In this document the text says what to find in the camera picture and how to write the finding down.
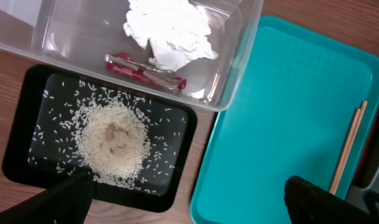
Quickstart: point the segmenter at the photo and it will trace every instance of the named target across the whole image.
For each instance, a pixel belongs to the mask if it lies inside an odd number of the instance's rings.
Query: rice pile
[[[82,164],[95,173],[94,180],[127,189],[143,169],[143,160],[150,155],[147,137],[149,118],[136,108],[131,110],[118,100],[108,98],[102,106],[91,100],[82,104],[72,118],[74,138]]]

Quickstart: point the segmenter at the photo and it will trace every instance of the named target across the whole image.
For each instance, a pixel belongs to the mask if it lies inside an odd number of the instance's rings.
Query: wooden table
[[[379,56],[379,0],[265,0],[263,15],[274,15]],[[36,62],[0,50],[0,212],[41,192],[16,184],[1,172],[24,72]],[[164,213],[93,201],[86,223],[192,223],[190,198],[215,114],[195,109],[198,126],[177,197]]]

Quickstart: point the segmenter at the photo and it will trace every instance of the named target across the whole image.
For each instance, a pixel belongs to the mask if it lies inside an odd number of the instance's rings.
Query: transparent plastic bin
[[[263,0],[193,0],[212,29],[208,41],[219,56],[198,59],[177,71],[182,93],[106,69],[105,54],[127,52],[146,63],[152,50],[140,48],[123,30],[127,0],[0,0],[0,49],[135,90],[214,111],[227,109],[245,71]]]

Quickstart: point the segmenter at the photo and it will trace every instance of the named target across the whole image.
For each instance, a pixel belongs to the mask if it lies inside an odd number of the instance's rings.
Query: crumpled white tissue
[[[211,34],[207,15],[188,0],[129,0],[130,11],[124,31],[143,49],[151,43],[154,58],[149,62],[160,69],[177,71],[198,58],[216,59],[207,40]]]

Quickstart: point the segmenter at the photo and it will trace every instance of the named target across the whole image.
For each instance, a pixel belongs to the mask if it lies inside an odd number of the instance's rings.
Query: turquoise plastic tray
[[[379,105],[379,59],[263,17],[232,106],[218,115],[190,205],[195,223],[290,223],[284,183],[328,189],[353,112],[368,105],[338,191],[345,198]]]

